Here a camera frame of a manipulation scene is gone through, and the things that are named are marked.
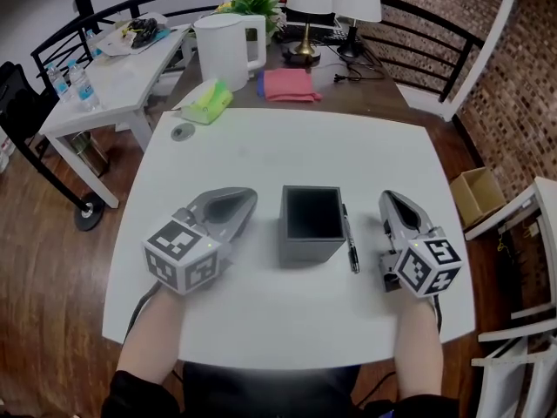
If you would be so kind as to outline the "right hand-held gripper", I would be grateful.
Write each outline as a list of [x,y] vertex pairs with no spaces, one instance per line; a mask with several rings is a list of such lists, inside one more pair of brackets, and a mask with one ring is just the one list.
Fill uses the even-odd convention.
[[429,215],[408,197],[384,191],[379,212],[391,248],[379,257],[385,290],[406,287],[418,298],[446,291],[463,266],[462,258]]

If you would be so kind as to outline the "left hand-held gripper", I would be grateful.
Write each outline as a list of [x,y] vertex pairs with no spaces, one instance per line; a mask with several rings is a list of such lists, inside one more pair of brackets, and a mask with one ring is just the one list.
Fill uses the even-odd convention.
[[180,295],[210,287],[231,264],[232,248],[257,202],[248,187],[199,194],[143,240],[147,271]]

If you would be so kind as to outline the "black pen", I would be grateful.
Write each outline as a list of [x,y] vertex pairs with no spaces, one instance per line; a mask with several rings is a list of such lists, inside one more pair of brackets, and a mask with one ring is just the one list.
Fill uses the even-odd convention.
[[353,236],[352,236],[352,230],[351,230],[351,227],[350,227],[348,212],[347,212],[345,204],[342,204],[342,209],[343,209],[344,224],[345,224],[345,229],[346,229],[346,241],[347,241],[347,245],[348,245],[348,257],[349,257],[351,269],[352,269],[353,273],[359,273],[360,272],[359,257],[358,257],[357,249],[356,249],[355,242],[354,242],[354,239],[353,239]]

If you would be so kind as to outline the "dark grey square pen holder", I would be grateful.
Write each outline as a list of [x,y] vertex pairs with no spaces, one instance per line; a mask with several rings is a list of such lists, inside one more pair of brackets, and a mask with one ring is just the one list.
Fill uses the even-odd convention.
[[285,185],[278,254],[289,265],[328,261],[346,242],[341,192],[335,186]]

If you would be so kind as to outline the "person's left forearm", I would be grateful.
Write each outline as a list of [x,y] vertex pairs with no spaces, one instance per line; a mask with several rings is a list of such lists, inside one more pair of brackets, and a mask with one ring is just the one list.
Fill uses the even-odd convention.
[[162,384],[178,360],[185,309],[184,296],[160,288],[131,328],[117,370]]

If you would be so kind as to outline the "person's right forearm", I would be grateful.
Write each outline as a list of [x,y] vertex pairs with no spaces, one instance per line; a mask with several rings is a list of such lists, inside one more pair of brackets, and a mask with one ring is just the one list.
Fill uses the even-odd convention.
[[434,309],[411,293],[403,298],[394,349],[399,398],[441,395],[444,356]]

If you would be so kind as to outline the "cardboard box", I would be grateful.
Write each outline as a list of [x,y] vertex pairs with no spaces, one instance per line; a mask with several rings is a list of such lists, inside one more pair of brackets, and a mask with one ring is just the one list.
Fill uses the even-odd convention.
[[493,172],[486,167],[461,173],[450,183],[450,191],[464,230],[488,218],[507,203]]

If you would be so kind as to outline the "black stand with round base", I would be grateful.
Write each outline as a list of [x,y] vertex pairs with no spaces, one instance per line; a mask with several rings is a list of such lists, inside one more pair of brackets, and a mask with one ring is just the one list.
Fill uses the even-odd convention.
[[27,142],[37,135],[58,101],[52,91],[37,93],[22,65],[10,61],[0,65],[0,128],[38,173],[74,204],[76,227],[87,232],[103,217],[105,203],[93,192],[80,199],[42,162],[44,154],[33,152]]

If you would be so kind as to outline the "metal trash can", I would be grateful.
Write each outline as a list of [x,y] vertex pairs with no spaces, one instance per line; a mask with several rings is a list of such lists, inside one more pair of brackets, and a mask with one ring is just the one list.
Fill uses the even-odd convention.
[[71,134],[69,143],[72,150],[98,178],[109,171],[110,159],[90,131]]

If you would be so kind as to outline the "green tissue pack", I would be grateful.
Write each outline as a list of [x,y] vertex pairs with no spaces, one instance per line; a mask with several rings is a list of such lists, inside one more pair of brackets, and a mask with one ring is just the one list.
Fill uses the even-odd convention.
[[233,94],[220,79],[212,78],[190,91],[174,107],[181,118],[201,125],[214,122],[233,100]]

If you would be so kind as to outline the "person's black clothing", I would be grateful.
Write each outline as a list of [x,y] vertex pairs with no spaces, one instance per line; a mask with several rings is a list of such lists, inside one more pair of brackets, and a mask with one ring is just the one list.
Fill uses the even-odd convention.
[[101,418],[459,418],[458,400],[420,394],[352,402],[359,367],[268,376],[196,363],[183,368],[184,401],[163,386],[118,370]]

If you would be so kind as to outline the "white side table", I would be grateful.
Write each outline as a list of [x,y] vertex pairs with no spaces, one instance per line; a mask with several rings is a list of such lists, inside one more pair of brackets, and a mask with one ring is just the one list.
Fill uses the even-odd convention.
[[59,102],[51,111],[39,133],[44,135],[70,168],[110,208],[118,208],[117,197],[71,149],[67,137],[99,127],[126,124],[142,150],[151,140],[152,128],[144,106],[152,88],[181,47],[189,24],[171,28],[171,33],[146,51],[105,61],[96,60],[86,68],[100,106],[87,111],[73,97]]

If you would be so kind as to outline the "clear water bottle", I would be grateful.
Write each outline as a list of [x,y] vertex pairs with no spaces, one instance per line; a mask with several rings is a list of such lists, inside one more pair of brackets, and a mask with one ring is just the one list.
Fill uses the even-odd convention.
[[85,110],[96,110],[100,102],[85,68],[77,60],[71,60],[68,63],[68,72],[71,87],[74,89]]
[[62,72],[53,63],[49,63],[47,65],[47,76],[58,98],[63,103],[68,102],[71,98],[70,87],[68,86]]
[[102,55],[102,51],[97,47],[96,35],[93,30],[87,30],[86,33],[86,43],[88,45],[91,57],[96,59]]

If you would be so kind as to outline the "red folded cloth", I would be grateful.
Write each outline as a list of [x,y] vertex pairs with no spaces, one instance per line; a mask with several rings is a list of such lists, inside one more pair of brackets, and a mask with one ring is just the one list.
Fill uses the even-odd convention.
[[279,68],[264,71],[263,94],[271,102],[318,102],[322,95],[304,69]]

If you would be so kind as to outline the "white electric kettle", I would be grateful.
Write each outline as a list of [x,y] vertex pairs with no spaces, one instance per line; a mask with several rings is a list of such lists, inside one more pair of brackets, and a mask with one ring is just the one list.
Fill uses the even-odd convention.
[[[265,66],[265,17],[218,13],[197,20],[195,31],[198,56],[204,81],[216,78],[225,83],[229,91],[241,90],[247,84],[249,73]],[[248,60],[246,31],[257,34],[257,55]]]

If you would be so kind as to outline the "white paper sheet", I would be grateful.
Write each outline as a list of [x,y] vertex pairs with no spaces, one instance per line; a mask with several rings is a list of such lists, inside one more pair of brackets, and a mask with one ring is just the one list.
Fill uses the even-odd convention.
[[140,53],[140,48],[132,47],[136,32],[130,30],[128,24],[119,26],[114,30],[103,31],[102,34],[102,36],[97,36],[96,46],[105,55],[118,57]]

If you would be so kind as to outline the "black crumpled bag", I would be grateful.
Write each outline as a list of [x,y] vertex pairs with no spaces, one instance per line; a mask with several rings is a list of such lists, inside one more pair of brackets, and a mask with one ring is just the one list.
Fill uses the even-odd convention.
[[132,48],[139,49],[150,44],[159,32],[156,18],[132,19],[121,31],[122,39]]

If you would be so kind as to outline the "black keyboard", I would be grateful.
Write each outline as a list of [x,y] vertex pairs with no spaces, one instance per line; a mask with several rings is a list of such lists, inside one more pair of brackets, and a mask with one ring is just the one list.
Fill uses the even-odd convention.
[[[283,30],[277,31],[273,37],[279,43],[299,43],[304,35],[304,24],[288,24]],[[310,25],[309,40],[312,44],[341,45],[346,39],[347,34],[336,27]]]

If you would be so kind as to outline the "black metal railing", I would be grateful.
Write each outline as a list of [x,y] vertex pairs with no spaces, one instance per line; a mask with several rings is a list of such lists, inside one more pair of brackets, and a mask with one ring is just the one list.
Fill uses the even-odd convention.
[[[49,79],[46,76],[45,66],[56,59],[64,61],[69,58],[77,49],[81,48],[84,52],[78,57],[80,62],[87,62],[92,60],[92,56],[89,52],[89,47],[86,45],[84,30],[86,28],[92,28],[93,30],[98,29],[99,24],[112,25],[114,22],[110,20],[110,17],[117,14],[118,12],[128,11],[132,17],[138,17],[140,15],[140,6],[147,3],[152,3],[158,0],[125,0],[121,3],[117,3],[99,12],[94,10],[79,10],[78,15],[68,22],[64,27],[56,31],[46,40],[44,40],[37,48],[31,52],[37,68],[37,76],[44,81],[47,87],[51,87]],[[438,96],[438,101],[443,103],[446,102],[448,96],[454,87],[457,78],[462,71],[464,64],[468,58],[468,55],[473,47],[482,48],[484,46],[484,41],[471,34],[470,32],[460,28],[458,25],[453,24],[446,19],[433,14],[431,11],[421,9],[420,7],[413,5],[411,3],[404,2],[402,0],[380,0],[382,4],[396,10],[403,11],[411,16],[418,17],[422,20],[426,20],[431,24],[438,25],[439,27],[452,32],[454,35],[462,37],[465,40],[464,46],[462,48],[457,48],[450,45],[436,37],[433,37],[424,31],[415,30],[403,24],[397,24],[395,22],[384,21],[382,24],[397,30],[402,30],[404,32],[413,34],[418,37],[422,37],[428,41],[439,44],[448,50],[454,51],[459,54],[459,59],[456,63],[451,63],[441,57],[437,57],[426,51],[415,49],[411,46],[407,46],[402,43],[393,42],[380,37],[372,37],[364,35],[362,38],[365,40],[373,41],[379,44],[385,44],[398,48],[404,51],[409,51],[414,54],[421,55],[435,62],[443,64],[452,69],[451,74],[446,77],[437,74],[426,69],[416,67],[407,63],[392,59],[382,59],[381,61],[386,64],[396,65],[411,71],[426,74],[429,77],[437,78],[445,82],[444,87],[441,90],[434,89],[430,86],[418,84],[412,81],[407,81],[404,79],[397,78],[395,82],[397,84],[403,84],[409,86],[413,89],[425,91]]]

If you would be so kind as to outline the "green potted plant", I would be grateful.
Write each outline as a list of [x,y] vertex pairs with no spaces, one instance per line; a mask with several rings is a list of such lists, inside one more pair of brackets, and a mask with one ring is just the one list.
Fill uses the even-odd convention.
[[268,37],[272,37],[286,27],[286,14],[279,0],[227,0],[220,4],[215,12],[264,16]]

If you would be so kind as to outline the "white wooden frame furniture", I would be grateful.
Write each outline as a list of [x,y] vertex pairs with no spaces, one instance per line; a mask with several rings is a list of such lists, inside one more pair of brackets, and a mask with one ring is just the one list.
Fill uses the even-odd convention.
[[527,216],[536,219],[547,260],[551,300],[511,314],[513,320],[555,311],[550,319],[485,332],[478,342],[503,344],[484,358],[476,418],[557,418],[557,181],[537,177],[492,217],[465,234],[470,241],[497,227],[502,234]]

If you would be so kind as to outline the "white slanted post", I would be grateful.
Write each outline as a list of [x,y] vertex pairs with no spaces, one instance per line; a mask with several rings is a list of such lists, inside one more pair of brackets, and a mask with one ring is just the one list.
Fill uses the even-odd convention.
[[490,57],[493,55],[495,46],[499,42],[501,34],[507,24],[514,1],[515,0],[501,0],[501,4],[496,18],[493,21],[492,28],[489,31],[484,46],[481,48],[471,70],[466,75],[464,82],[460,86],[454,98],[443,103],[441,117],[446,122],[450,121],[453,115],[457,113],[458,109],[463,105],[473,87],[480,79],[480,75],[485,70]]

